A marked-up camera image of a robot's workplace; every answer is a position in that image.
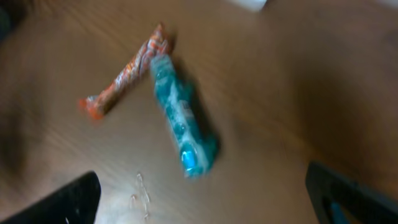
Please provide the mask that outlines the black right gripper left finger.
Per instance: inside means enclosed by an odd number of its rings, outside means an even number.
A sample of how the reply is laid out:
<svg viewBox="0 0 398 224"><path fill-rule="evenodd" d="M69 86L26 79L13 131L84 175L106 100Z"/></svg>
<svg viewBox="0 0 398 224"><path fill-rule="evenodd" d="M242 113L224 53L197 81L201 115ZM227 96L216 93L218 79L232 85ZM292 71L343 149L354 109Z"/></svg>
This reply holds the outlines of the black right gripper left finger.
<svg viewBox="0 0 398 224"><path fill-rule="evenodd" d="M1 223L93 224L100 197L99 178L89 171Z"/></svg>

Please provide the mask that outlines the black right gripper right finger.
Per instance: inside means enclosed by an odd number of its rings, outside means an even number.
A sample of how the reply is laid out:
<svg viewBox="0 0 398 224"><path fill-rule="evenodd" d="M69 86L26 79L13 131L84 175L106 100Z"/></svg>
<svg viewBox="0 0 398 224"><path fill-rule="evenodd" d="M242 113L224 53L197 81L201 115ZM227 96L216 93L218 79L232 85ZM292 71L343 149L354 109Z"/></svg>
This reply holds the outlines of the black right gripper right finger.
<svg viewBox="0 0 398 224"><path fill-rule="evenodd" d="M345 208L361 223L397 223L397 202L312 161L305 185L320 223L348 223Z"/></svg>

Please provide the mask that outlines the blue Listerine mouthwash bottle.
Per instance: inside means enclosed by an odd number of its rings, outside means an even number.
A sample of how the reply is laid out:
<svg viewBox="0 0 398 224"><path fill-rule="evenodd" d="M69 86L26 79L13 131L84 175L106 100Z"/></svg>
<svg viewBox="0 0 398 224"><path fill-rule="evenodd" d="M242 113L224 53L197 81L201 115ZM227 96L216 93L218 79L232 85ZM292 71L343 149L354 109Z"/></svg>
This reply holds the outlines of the blue Listerine mouthwash bottle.
<svg viewBox="0 0 398 224"><path fill-rule="evenodd" d="M200 129L192 110L193 86L178 77L172 59L158 55L150 63L154 95L168 121L178 157L187 177L206 174L218 152L214 134Z"/></svg>

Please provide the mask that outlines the orange red snack stick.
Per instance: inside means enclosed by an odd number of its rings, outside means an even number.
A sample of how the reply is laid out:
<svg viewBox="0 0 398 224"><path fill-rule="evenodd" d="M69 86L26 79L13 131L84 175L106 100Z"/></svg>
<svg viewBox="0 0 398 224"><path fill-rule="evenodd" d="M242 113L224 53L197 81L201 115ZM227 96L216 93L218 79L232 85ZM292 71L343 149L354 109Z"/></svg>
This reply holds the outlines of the orange red snack stick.
<svg viewBox="0 0 398 224"><path fill-rule="evenodd" d="M158 55L168 54L170 49L165 27L163 24L158 24L151 36L142 44L110 86L99 95L88 96L80 100L80 106L93 119L103 118L123 97L123 94L141 79L149 69L152 59Z"/></svg>

